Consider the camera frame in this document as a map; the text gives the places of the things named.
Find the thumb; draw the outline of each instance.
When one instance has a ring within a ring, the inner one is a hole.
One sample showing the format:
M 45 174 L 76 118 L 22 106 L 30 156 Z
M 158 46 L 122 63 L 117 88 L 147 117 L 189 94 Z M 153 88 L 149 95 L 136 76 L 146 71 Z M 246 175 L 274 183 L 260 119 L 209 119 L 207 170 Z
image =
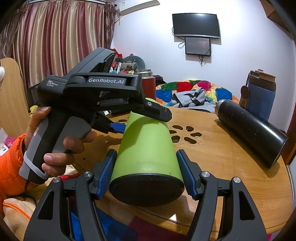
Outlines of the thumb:
M 29 143 L 32 139 L 32 136 L 40 122 L 40 120 L 44 119 L 47 117 L 48 113 L 50 112 L 51 107 L 37 107 L 35 111 L 33 112 L 29 125 L 26 130 L 26 135 L 24 139 L 24 145 L 25 148 L 27 149 L 29 146 Z

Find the curtain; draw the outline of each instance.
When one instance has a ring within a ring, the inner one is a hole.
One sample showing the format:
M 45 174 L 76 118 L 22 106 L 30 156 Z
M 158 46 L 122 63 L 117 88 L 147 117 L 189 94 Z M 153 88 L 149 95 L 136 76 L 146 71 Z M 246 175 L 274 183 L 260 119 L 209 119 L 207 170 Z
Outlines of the curtain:
M 24 4 L 18 9 L 0 33 L 0 59 L 11 57 L 15 34 L 17 33 L 22 14 L 26 11 L 26 7 L 26 4 Z
M 14 38 L 12 57 L 25 87 L 47 75 L 63 76 L 98 47 L 109 49 L 115 5 L 62 0 L 27 4 Z

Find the green tumbler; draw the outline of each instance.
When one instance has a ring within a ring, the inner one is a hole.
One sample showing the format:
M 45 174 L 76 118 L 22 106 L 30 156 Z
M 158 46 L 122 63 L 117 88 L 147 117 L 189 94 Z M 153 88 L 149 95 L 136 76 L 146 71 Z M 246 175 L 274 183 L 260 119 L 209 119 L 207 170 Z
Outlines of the green tumbler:
M 119 201 L 157 206 L 177 199 L 184 183 L 165 122 L 131 112 L 109 185 Z

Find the metal screw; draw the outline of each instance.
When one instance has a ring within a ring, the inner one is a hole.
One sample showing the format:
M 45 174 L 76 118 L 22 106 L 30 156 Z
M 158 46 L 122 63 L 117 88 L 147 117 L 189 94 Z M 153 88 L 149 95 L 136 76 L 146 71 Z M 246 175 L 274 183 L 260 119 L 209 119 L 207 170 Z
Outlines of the metal screw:
M 52 181 L 53 181 L 54 183 L 58 183 L 60 180 L 61 180 L 60 177 L 55 177 Z
M 203 171 L 203 172 L 202 172 L 202 176 L 203 176 L 203 177 L 209 177 L 209 176 L 210 176 L 210 173 L 207 172 L 207 171 Z
M 239 177 L 234 177 L 234 178 L 233 178 L 233 181 L 234 181 L 235 183 L 240 183 L 240 182 L 241 182 L 241 180 L 240 180 Z
M 84 173 L 84 176 L 85 177 L 90 177 L 92 175 L 92 172 L 91 171 L 87 171 Z

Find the wall-mounted monitor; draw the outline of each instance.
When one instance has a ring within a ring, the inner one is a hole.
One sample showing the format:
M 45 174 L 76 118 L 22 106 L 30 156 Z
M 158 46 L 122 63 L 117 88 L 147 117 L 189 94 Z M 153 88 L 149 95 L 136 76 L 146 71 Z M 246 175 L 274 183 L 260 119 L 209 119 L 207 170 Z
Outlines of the wall-mounted monitor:
M 173 14 L 173 28 L 174 36 L 220 38 L 220 28 L 216 14 Z
M 209 38 L 186 37 L 185 53 L 211 56 L 211 43 Z

